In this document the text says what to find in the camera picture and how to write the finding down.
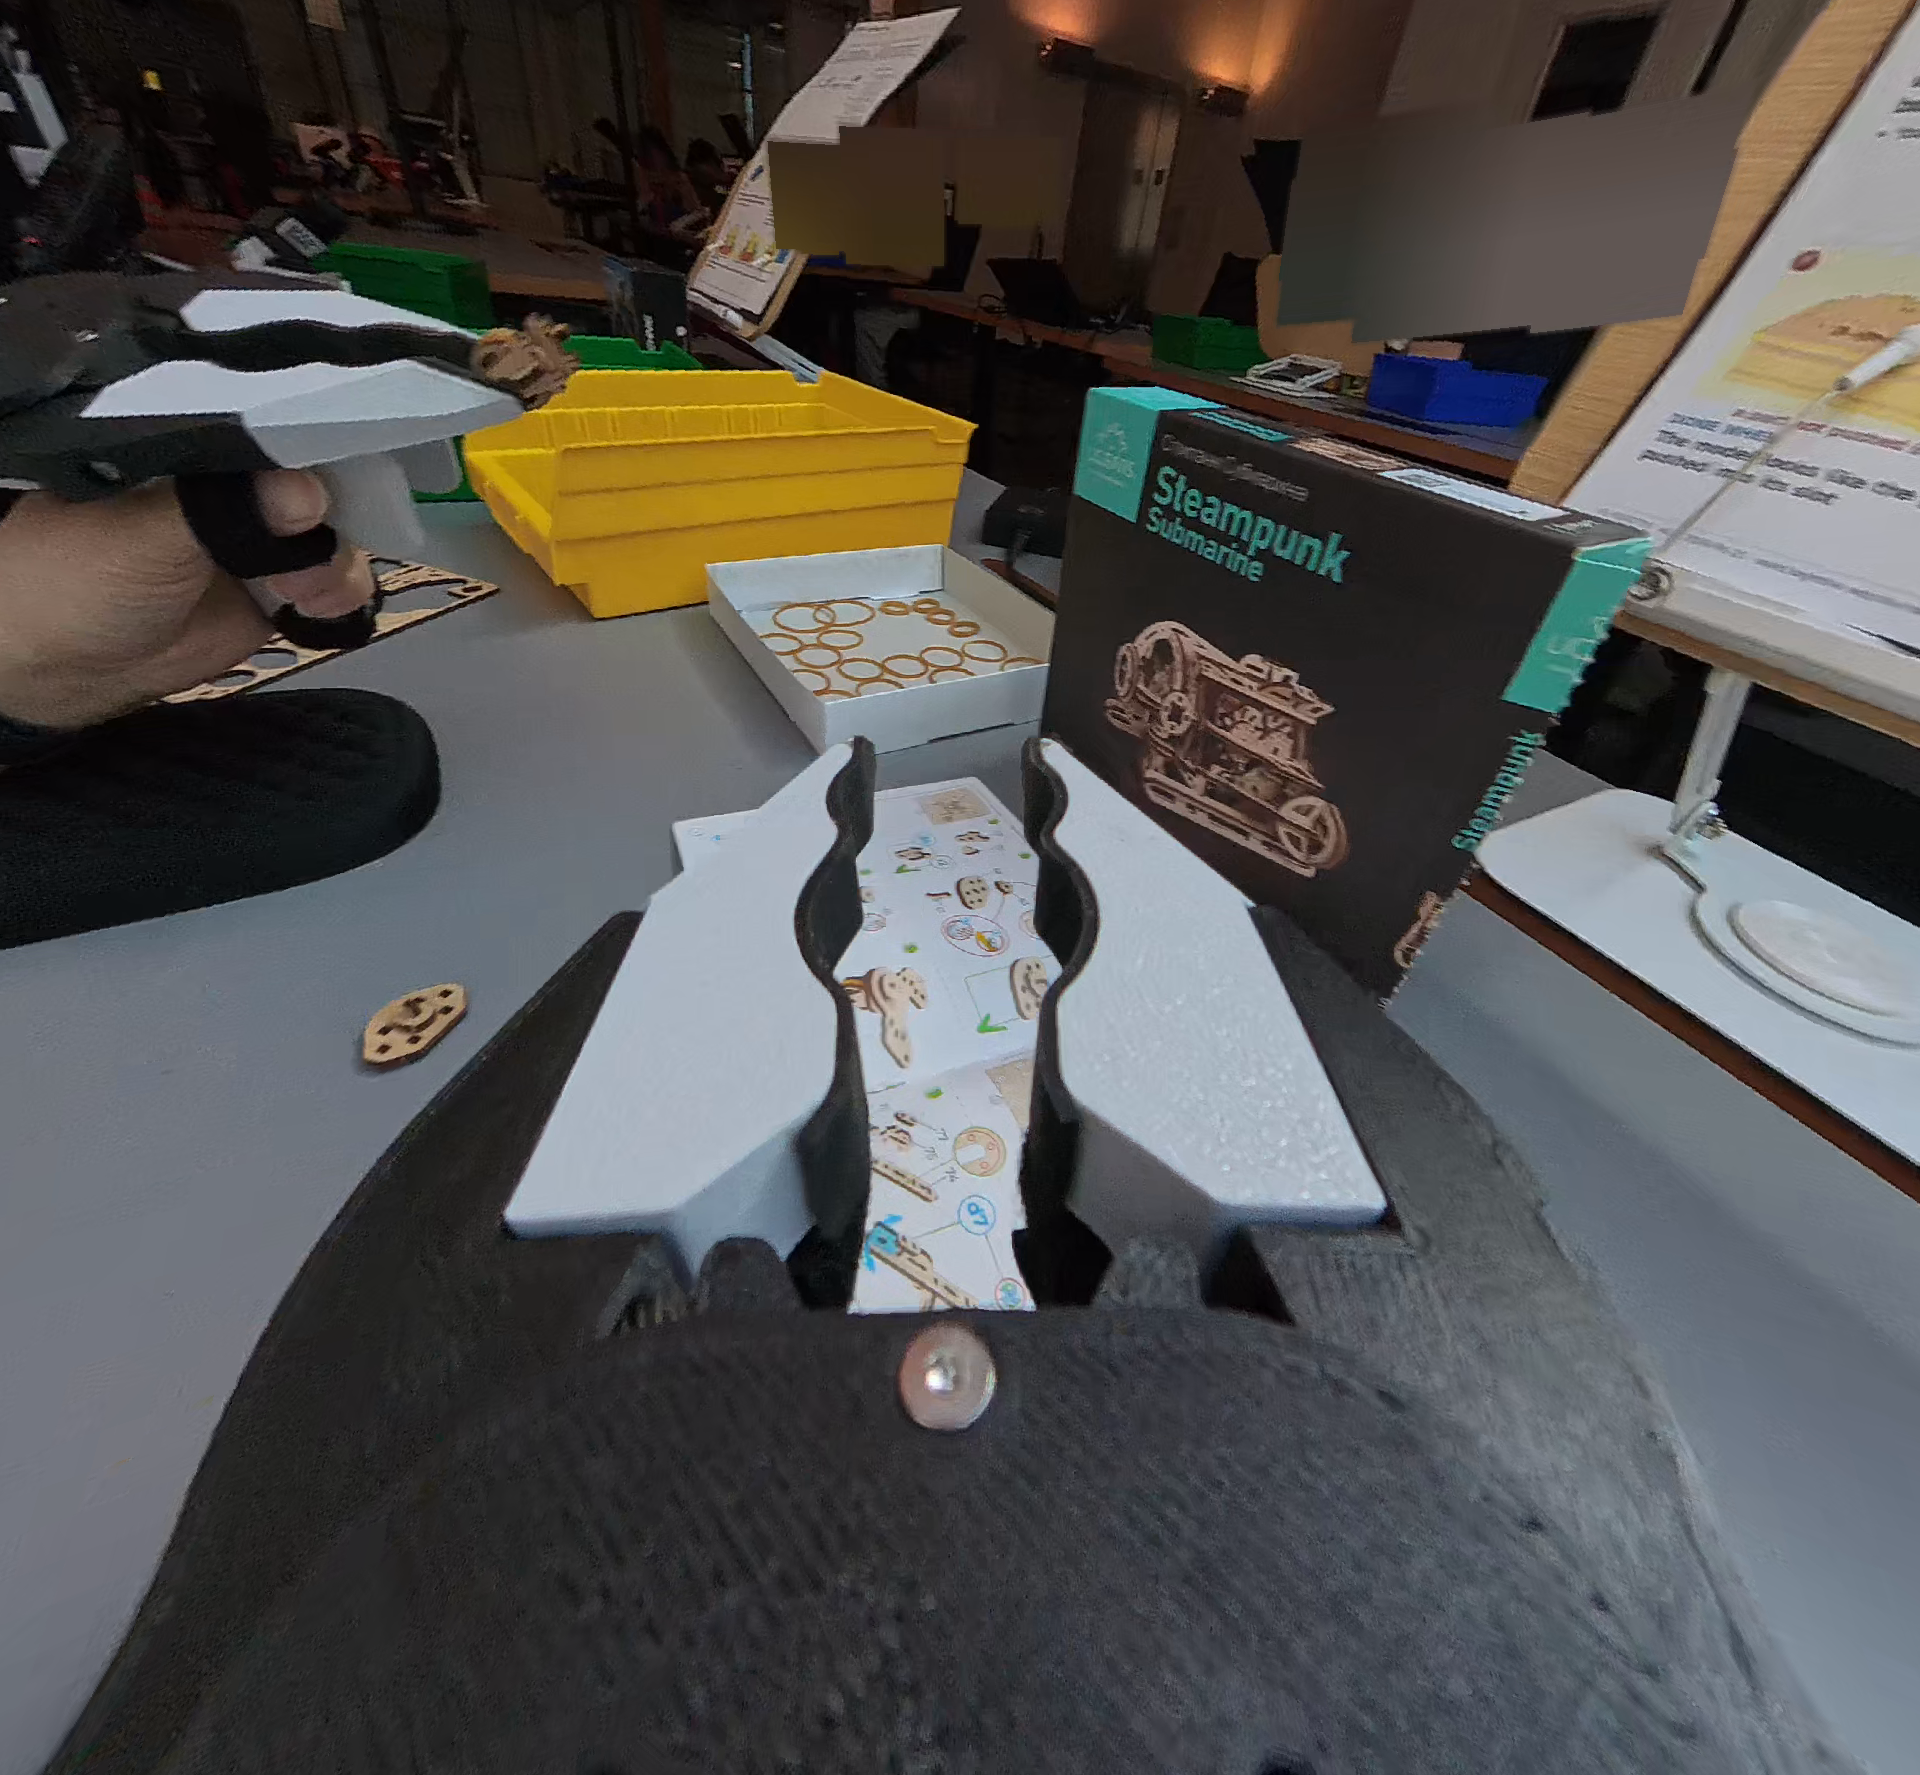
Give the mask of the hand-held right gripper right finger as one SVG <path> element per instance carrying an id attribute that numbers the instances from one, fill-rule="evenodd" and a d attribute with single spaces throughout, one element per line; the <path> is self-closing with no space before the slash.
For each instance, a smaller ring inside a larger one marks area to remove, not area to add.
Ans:
<path id="1" fill-rule="evenodd" d="M 1042 999 L 1018 1268 L 1091 1306 L 1129 1249 L 1211 1285 L 1246 1226 L 1357 1232 L 1391 1212 L 1261 911 L 1058 736 L 1018 746 Z"/>

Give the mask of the wooden wheel assembly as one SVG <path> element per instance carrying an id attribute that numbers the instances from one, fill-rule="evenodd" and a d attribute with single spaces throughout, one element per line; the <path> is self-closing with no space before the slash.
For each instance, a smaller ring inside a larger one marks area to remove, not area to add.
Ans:
<path id="1" fill-rule="evenodd" d="M 520 325 L 477 331 L 466 371 L 515 397 L 520 412 L 548 412 L 579 371 L 579 353 L 565 340 L 574 340 L 565 324 L 520 314 Z"/>

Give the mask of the octagonal wooden disc piece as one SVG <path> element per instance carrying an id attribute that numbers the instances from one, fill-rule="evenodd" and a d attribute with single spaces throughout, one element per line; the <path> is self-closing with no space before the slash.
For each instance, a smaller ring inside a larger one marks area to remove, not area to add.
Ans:
<path id="1" fill-rule="evenodd" d="M 429 1058 L 458 1018 L 466 1018 L 458 980 L 411 988 L 367 1018 L 358 1063 L 402 1067 Z"/>

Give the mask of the grey desk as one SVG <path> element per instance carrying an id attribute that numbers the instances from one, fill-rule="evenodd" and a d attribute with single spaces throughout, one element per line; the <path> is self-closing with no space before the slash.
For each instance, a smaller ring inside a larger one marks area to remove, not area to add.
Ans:
<path id="1" fill-rule="evenodd" d="M 411 700 L 434 825 L 340 884 L 4 949 L 0 1752 L 47 1770 L 170 1540 L 256 1326 L 347 1192 L 618 906 L 674 821 L 810 763 L 705 610 L 579 620 L 472 505 L 499 599 L 300 688 Z M 367 1018 L 466 1018 L 367 1067 Z M 1920 1760 L 1916 1194 L 1454 903 L 1391 1018 L 1496 1120 L 1546 1226 L 1661 1366 L 1786 1666 L 1866 1770 Z"/>

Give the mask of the person's left hand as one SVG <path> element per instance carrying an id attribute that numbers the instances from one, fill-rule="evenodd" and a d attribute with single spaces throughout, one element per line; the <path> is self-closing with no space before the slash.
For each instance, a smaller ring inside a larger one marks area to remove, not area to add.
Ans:
<path id="1" fill-rule="evenodd" d="M 276 610 L 358 620 L 372 552 L 231 581 L 193 543 L 177 482 L 119 497 L 4 488 L 0 523 L 0 722 L 4 765 L 95 722 L 208 688 L 256 656 Z"/>

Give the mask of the wooden cutout sheet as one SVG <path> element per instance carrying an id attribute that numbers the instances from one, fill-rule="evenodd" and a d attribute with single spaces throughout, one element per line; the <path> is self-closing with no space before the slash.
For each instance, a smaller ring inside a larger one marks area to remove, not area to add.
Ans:
<path id="1" fill-rule="evenodd" d="M 429 564 L 429 562 L 372 562 L 377 570 L 377 621 L 372 621 L 372 640 L 386 634 L 402 634 L 402 631 L 425 631 L 434 620 L 454 620 L 466 604 L 488 604 L 499 599 L 494 581 L 458 581 L 447 564 Z M 212 702 L 212 700 L 242 700 L 250 688 L 272 688 L 272 682 L 287 682 L 287 674 L 308 674 L 320 664 L 340 664 L 347 648 L 295 648 L 287 634 L 272 634 L 250 664 L 231 664 L 227 674 L 202 682 L 202 688 L 180 688 L 170 692 L 170 702 Z"/>

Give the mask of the illustrated instruction booklet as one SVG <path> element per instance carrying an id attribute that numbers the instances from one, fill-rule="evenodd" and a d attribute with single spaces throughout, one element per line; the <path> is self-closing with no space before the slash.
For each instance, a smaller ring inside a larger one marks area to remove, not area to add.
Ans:
<path id="1" fill-rule="evenodd" d="M 697 825 L 697 857 L 729 832 L 745 821 Z M 980 783 L 894 787 L 875 796 L 855 884 L 862 933 L 838 980 L 872 1082 L 872 1232 L 842 1309 L 1035 1309 L 1018 1151 L 1058 978 L 1035 846 Z"/>

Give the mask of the small dark printed box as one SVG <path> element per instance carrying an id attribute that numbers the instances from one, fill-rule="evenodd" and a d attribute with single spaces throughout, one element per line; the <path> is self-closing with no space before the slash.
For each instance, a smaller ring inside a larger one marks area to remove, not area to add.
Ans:
<path id="1" fill-rule="evenodd" d="M 688 344 L 688 269 L 606 253 L 606 324 L 642 353 Z"/>

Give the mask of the black model kit box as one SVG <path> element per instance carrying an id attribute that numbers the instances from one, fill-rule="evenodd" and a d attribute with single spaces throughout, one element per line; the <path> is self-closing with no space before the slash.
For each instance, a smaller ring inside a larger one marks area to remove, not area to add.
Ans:
<path id="1" fill-rule="evenodd" d="M 1646 562 L 1628 523 L 1103 386 L 1042 731 L 1391 999 Z"/>

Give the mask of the black mesh wrist rest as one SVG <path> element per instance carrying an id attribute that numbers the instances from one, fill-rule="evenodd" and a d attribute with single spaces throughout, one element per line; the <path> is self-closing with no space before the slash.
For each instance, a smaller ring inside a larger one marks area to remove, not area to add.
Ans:
<path id="1" fill-rule="evenodd" d="M 442 815 L 416 702 L 351 688 L 144 702 L 26 746 L 4 722 L 0 944 L 59 944 L 351 875 Z"/>

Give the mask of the yellow plastic bin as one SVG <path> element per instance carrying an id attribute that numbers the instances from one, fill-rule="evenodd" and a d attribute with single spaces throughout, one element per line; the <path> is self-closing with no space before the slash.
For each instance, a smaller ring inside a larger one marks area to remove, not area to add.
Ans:
<path id="1" fill-rule="evenodd" d="M 636 620 L 705 604 L 714 562 L 951 543 L 967 443 L 838 371 L 574 371 L 466 443 L 466 482 L 593 620 Z"/>

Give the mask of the white cardboard tray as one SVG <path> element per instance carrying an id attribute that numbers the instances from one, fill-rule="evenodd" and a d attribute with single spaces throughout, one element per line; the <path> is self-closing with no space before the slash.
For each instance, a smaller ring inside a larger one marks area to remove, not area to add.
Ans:
<path id="1" fill-rule="evenodd" d="M 956 592 L 975 620 L 987 620 L 992 631 L 1035 634 L 1042 656 L 1052 656 L 1052 610 L 951 549 L 714 562 L 705 610 L 717 620 L 717 631 L 734 640 L 734 656 L 756 665 L 756 682 L 772 692 L 772 702 L 791 715 L 791 731 L 810 746 L 838 746 L 838 743 L 862 736 L 862 743 L 875 743 L 875 757 L 901 757 L 901 746 L 927 746 L 942 736 L 1042 722 L 1048 665 L 834 702 L 834 700 L 810 700 L 745 621 L 745 610 L 756 610 L 756 604 L 834 599 L 834 592 L 888 599 L 888 592 L 931 592 L 931 585 Z"/>

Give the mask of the instruction sheet stand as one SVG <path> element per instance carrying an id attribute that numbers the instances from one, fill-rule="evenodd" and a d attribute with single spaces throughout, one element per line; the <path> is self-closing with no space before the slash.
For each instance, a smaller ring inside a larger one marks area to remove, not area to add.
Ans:
<path id="1" fill-rule="evenodd" d="M 688 278 L 696 308 L 729 331 L 770 331 L 810 259 L 910 269 L 941 259 L 942 153 L 920 132 L 875 132 L 927 60 L 942 58 L 956 6 L 862 17 L 772 116 L 745 160 Z"/>

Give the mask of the wooden document stand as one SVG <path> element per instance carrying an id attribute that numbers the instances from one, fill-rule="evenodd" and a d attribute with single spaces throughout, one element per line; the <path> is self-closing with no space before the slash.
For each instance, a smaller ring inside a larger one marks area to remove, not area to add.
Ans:
<path id="1" fill-rule="evenodd" d="M 1735 132 L 1682 314 L 1621 324 L 1594 340 L 1512 488 L 1574 497 L 1907 17 L 1916 0 L 1827 0 L 1814 11 Z M 1728 757 L 1755 688 L 1916 746 L 1916 648 L 1677 581 L 1659 552 L 1621 631 L 1704 664 L 1682 787 L 1594 796 L 1496 825 L 1470 884 L 1471 903 L 1916 1194 L 1916 923 L 1720 821 Z"/>

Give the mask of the printed instruction sheet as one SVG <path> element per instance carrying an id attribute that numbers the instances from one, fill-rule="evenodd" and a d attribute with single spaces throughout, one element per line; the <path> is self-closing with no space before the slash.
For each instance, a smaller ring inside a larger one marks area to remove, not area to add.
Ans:
<path id="1" fill-rule="evenodd" d="M 1677 581 L 1916 648 L 1920 631 L 1920 17 L 1768 216 L 1570 510 Z"/>

